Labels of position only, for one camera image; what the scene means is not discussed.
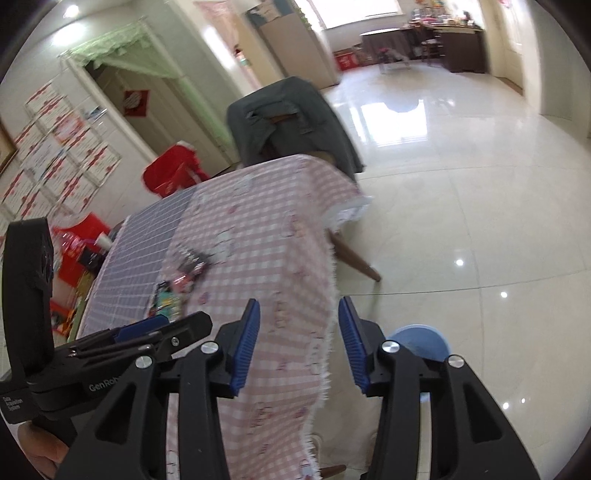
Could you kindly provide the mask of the person's left hand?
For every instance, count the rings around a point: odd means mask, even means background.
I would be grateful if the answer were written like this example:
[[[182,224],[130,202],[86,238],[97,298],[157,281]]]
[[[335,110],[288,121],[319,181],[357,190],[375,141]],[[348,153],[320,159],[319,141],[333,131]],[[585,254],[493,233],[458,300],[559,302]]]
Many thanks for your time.
[[[17,436],[25,456],[35,469],[45,478],[54,479],[69,451],[68,446],[31,422],[19,425]]]

